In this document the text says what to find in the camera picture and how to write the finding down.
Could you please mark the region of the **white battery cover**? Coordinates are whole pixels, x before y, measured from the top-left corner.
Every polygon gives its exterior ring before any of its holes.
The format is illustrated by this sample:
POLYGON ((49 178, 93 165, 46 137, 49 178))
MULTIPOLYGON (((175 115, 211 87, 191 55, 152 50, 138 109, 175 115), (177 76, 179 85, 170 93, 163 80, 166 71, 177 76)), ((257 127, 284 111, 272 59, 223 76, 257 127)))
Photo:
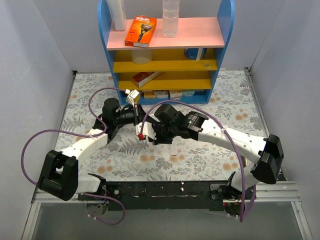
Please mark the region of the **white battery cover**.
POLYGON ((176 156, 178 154, 178 149, 176 146, 170 146, 170 155, 176 156))

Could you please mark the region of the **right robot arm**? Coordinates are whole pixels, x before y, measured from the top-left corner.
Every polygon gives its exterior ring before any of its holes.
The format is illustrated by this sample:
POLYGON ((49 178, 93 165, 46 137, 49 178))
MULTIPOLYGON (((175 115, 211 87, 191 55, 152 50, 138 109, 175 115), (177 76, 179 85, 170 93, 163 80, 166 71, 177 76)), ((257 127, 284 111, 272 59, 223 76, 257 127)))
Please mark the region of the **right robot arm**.
POLYGON ((154 116, 158 119, 152 124, 155 144, 170 144, 175 137, 193 139, 233 151, 251 162, 243 170, 233 172, 222 188, 230 198, 239 198, 259 182, 269 185, 277 182, 284 159, 278 136, 253 136, 218 124, 198 110, 183 114, 168 103, 162 104, 154 116))

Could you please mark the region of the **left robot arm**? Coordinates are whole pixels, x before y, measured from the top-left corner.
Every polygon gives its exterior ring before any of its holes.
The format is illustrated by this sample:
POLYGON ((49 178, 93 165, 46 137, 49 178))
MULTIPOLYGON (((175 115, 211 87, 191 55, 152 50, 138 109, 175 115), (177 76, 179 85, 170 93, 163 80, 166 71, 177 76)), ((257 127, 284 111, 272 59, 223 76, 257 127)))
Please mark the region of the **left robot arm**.
POLYGON ((81 175, 79 167, 93 153, 109 144, 122 127, 138 125, 145 115, 141 104, 127 104, 120 108, 118 99, 106 99, 102 113, 86 136, 61 151, 47 153, 37 187, 63 201, 84 193, 89 193, 95 200, 103 199, 107 193, 106 180, 94 173, 81 175))

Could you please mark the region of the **light blue small box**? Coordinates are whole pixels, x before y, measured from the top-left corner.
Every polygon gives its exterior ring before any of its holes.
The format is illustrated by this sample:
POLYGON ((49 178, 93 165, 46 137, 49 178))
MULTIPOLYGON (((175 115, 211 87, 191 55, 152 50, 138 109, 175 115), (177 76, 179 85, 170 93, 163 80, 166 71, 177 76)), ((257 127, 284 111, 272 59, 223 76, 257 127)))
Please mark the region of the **light blue small box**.
POLYGON ((186 89, 182 91, 182 96, 183 97, 192 97, 195 94, 195 90, 192 89, 186 89))

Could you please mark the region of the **red white long box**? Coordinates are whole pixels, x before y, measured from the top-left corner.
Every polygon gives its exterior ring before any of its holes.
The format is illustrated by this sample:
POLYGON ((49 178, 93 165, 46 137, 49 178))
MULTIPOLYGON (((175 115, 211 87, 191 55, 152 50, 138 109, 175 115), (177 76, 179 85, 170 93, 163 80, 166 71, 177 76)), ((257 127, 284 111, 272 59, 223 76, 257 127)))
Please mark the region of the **red white long box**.
POLYGON ((132 77, 132 82, 135 86, 141 88, 162 73, 162 71, 139 72, 132 77))

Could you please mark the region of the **floral table mat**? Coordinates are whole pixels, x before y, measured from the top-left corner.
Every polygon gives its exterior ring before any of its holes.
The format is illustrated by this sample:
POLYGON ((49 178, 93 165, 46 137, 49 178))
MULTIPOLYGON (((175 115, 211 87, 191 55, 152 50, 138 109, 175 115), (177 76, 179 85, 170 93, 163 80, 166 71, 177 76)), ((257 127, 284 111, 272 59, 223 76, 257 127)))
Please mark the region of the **floral table mat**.
MULTIPOLYGON (((77 73, 66 106, 56 150, 80 140, 95 122, 107 98, 117 97, 109 73, 77 73)), ((216 79, 209 103, 200 108, 223 125, 254 136, 266 136, 256 109, 250 84, 242 70, 222 70, 216 79)), ((80 164, 82 175, 91 173, 108 181, 199 181, 227 180, 239 171, 236 154, 211 143, 176 137, 172 146, 140 141, 133 125, 119 130, 115 138, 80 164)))

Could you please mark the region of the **blue shelf unit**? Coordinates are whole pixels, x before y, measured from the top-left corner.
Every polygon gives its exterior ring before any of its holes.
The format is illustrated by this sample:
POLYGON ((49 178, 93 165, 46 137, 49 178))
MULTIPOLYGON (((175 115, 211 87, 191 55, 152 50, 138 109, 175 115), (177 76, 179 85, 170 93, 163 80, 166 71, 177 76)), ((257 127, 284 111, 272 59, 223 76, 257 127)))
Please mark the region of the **blue shelf unit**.
POLYGON ((178 33, 173 38, 163 36, 163 21, 159 18, 149 45, 153 59, 147 64, 132 62, 131 50, 138 50, 138 47, 125 45, 128 31, 115 30, 107 1, 98 2, 97 18, 101 42, 117 88, 140 92, 195 90, 194 96, 183 96, 181 101, 188 104, 210 101, 233 31, 233 0, 221 1, 216 17, 179 19, 178 33), (184 54, 187 48, 207 48, 206 55, 201 60, 188 59, 184 54), (205 64, 210 64, 210 69, 204 67, 205 64), (139 88, 132 77, 140 72, 162 74, 139 88))

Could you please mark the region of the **white plastic cup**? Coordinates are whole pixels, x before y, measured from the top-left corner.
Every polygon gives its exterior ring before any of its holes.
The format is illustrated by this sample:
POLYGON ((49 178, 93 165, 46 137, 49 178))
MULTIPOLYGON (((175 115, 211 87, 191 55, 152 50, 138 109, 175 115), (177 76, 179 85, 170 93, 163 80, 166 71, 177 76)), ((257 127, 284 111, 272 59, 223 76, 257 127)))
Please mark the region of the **white plastic cup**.
POLYGON ((137 65, 148 64, 153 60, 152 49, 140 49, 130 51, 131 60, 137 65))

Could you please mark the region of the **blue white can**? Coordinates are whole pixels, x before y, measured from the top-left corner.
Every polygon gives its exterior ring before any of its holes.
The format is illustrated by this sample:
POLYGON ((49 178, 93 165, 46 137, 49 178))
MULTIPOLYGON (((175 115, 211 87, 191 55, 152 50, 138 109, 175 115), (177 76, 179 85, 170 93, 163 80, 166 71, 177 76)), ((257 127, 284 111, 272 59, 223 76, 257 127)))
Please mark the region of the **blue white can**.
POLYGON ((184 55, 190 59, 199 61, 206 56, 207 48, 185 48, 184 55))

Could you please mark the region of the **orange razor box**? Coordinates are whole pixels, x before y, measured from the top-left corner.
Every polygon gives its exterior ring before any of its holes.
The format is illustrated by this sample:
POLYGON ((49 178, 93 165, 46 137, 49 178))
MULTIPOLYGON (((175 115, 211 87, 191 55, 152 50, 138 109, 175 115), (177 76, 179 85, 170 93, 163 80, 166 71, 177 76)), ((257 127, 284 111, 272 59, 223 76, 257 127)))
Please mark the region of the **orange razor box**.
POLYGON ((157 26, 157 19, 143 15, 136 16, 124 39, 129 47, 148 48, 157 26))

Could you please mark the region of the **white bottle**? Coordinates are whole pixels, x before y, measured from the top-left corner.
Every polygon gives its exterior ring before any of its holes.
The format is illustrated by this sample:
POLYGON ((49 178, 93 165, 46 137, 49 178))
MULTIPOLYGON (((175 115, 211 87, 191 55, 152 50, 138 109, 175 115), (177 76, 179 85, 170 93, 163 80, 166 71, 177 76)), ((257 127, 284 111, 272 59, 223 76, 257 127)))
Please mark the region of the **white bottle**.
POLYGON ((127 27, 127 18, 123 0, 110 0, 109 7, 116 31, 125 31, 127 27))

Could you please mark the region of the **clear plastic bottle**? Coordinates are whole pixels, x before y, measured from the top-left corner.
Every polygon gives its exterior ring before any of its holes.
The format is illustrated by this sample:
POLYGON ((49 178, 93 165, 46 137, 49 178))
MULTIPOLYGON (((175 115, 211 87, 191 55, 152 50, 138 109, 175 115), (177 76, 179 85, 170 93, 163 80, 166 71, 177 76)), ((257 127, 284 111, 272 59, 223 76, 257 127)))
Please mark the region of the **clear plastic bottle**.
POLYGON ((179 0, 162 1, 162 34, 167 38, 174 38, 178 34, 179 0))

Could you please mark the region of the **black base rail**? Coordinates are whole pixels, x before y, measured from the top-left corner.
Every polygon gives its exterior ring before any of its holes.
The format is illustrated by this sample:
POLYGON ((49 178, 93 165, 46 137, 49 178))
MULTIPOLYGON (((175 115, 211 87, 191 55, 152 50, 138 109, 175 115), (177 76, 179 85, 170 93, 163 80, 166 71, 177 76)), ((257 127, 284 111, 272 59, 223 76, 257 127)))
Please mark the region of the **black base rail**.
POLYGON ((225 201, 241 202, 241 193, 227 180, 107 181, 97 190, 78 193, 79 200, 106 202, 109 211, 224 210, 225 201))

